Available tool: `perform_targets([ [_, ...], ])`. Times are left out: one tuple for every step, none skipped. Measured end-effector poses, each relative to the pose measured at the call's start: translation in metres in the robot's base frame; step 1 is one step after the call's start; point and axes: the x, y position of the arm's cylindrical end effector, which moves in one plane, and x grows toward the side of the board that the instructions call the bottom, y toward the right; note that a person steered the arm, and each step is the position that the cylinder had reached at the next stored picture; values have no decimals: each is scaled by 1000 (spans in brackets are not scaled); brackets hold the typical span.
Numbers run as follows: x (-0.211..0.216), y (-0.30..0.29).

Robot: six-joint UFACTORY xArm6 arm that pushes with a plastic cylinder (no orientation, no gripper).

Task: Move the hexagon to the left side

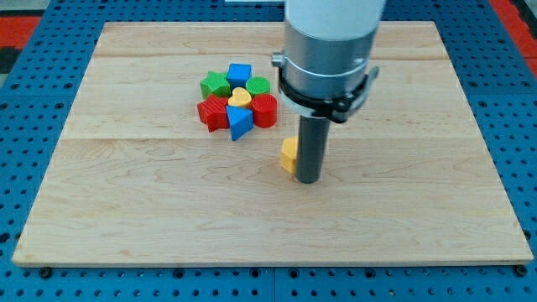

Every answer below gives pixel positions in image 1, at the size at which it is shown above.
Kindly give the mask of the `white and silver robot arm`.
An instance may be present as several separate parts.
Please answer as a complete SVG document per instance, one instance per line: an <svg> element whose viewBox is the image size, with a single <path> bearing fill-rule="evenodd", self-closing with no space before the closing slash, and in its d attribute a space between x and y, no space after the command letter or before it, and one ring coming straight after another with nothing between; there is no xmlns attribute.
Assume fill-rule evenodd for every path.
<svg viewBox="0 0 537 302"><path fill-rule="evenodd" d="M287 0L284 46L272 55L281 100L303 117L344 123L368 98L367 70L385 0Z"/></svg>

